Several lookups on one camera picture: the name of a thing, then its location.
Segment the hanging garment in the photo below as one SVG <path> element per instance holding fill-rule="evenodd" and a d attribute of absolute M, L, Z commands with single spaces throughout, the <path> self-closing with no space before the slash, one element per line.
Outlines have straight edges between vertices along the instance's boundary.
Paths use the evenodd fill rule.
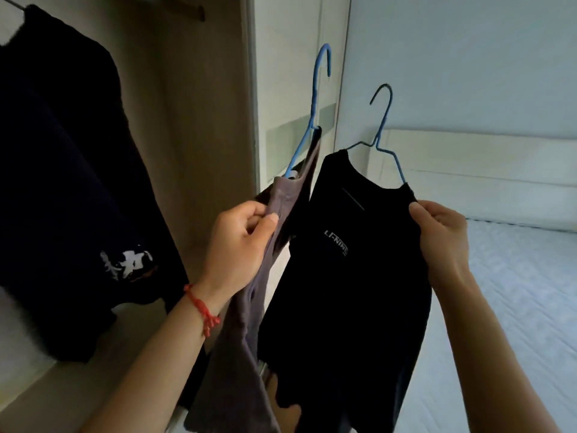
<path fill-rule="evenodd" d="M 87 361 L 112 307 L 171 308 L 188 280 L 108 52 L 35 6 L 0 50 L 0 285 L 50 355 Z"/>
<path fill-rule="evenodd" d="M 301 406 L 297 432 L 393 431 L 431 301 L 414 200 L 347 151 L 324 159 L 258 334 L 279 406 Z"/>
<path fill-rule="evenodd" d="M 297 179 L 276 177 L 267 195 L 267 213 L 279 222 L 255 278 L 232 298 L 223 328 L 210 354 L 204 380 L 185 428 L 198 433 L 279 432 L 257 368 L 258 326 L 263 318 L 268 273 L 276 257 L 307 216 L 310 186 L 319 156 L 321 129 L 315 129 Z"/>

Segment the navy clothing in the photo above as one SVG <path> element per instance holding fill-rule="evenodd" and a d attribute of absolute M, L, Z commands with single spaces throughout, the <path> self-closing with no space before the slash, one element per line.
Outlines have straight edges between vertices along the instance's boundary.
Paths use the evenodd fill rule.
<path fill-rule="evenodd" d="M 188 282 L 98 43 L 38 7 L 0 49 L 0 285 L 50 355 L 87 361 L 124 302 Z"/>
<path fill-rule="evenodd" d="M 327 156 L 258 333 L 297 432 L 392 432 L 429 317 L 431 288 L 407 184 L 384 189 Z"/>

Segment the white mattress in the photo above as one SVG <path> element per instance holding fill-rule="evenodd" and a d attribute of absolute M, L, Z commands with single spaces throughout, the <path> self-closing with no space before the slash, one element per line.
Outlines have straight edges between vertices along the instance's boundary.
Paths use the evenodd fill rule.
<path fill-rule="evenodd" d="M 470 264 L 523 370 L 566 433 L 577 431 L 577 234 L 469 221 Z M 467 432 L 437 299 L 395 433 Z"/>

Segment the blue hanger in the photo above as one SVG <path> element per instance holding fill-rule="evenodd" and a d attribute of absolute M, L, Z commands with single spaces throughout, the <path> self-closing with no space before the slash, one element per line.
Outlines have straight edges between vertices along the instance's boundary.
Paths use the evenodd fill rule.
<path fill-rule="evenodd" d="M 377 130 L 377 134 L 373 138 L 373 142 L 368 144 L 368 143 L 365 143 L 364 141 L 359 141 L 358 143 L 355 143 L 352 146 L 347 147 L 346 150 L 352 149 L 353 147 L 358 146 L 359 144 L 363 144 L 363 145 L 368 146 L 368 147 L 372 147 L 376 144 L 375 148 L 379 152 L 385 152 L 385 153 L 388 153 L 389 155 L 393 155 L 393 158 L 395 159 L 395 162 L 397 164 L 397 168 L 399 169 L 400 180 L 403 181 L 403 183 L 407 183 L 407 181 L 405 181 L 405 175 L 403 175 L 403 170 L 401 170 L 401 168 L 400 168 L 399 158 L 397 158 L 396 153 L 393 152 L 392 150 L 380 148 L 381 132 L 383 132 L 383 127 L 385 126 L 386 117 L 388 116 L 389 109 L 391 109 L 391 104 L 393 103 L 393 89 L 391 88 L 391 86 L 389 84 L 383 84 L 383 85 L 379 86 L 377 88 L 377 91 L 373 94 L 373 98 L 369 102 L 369 105 L 373 104 L 373 101 L 377 97 L 377 94 L 379 94 L 379 91 L 382 90 L 383 88 L 387 88 L 389 90 L 389 104 L 386 107 L 385 115 L 383 116 L 383 119 L 381 120 L 381 125 L 379 126 L 379 130 Z"/>
<path fill-rule="evenodd" d="M 309 137 L 310 130 L 313 128 L 317 129 L 313 125 L 314 124 L 314 116 L 317 114 L 317 101 L 319 99 L 319 86 L 317 85 L 317 83 L 319 80 L 319 68 L 321 65 L 322 56 L 324 55 L 325 51 L 327 52 L 327 75 L 328 75 L 328 77 L 331 76 L 331 46 L 328 44 L 324 44 L 321 47 L 321 50 L 319 51 L 319 55 L 317 56 L 317 59 L 314 61 L 313 99 L 312 99 L 312 102 L 310 104 L 309 125 L 307 126 L 307 130 L 305 130 L 305 134 L 302 136 L 302 139 L 301 139 L 300 143 L 298 144 L 297 150 L 294 152 L 294 155 L 292 156 L 292 159 L 290 160 L 290 163 L 288 165 L 289 167 L 287 168 L 287 171 L 285 172 L 285 178 L 288 178 L 288 176 L 290 175 L 290 172 L 294 166 L 294 163 L 297 161 L 299 153 L 301 152 L 302 147 L 305 145 L 305 143 Z"/>

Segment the bracelet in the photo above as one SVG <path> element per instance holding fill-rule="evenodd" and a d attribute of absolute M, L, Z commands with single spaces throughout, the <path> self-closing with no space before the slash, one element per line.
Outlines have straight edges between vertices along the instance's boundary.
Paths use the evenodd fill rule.
<path fill-rule="evenodd" d="M 203 327 L 203 334 L 205 337 L 209 337 L 211 334 L 211 328 L 220 323 L 220 318 L 218 316 L 213 316 L 209 311 L 208 307 L 204 302 L 200 299 L 195 297 L 191 292 L 191 287 L 193 284 L 187 284 L 184 286 L 184 291 L 188 298 L 190 298 L 191 302 L 197 308 L 198 312 L 203 316 L 204 320 L 204 327 Z"/>

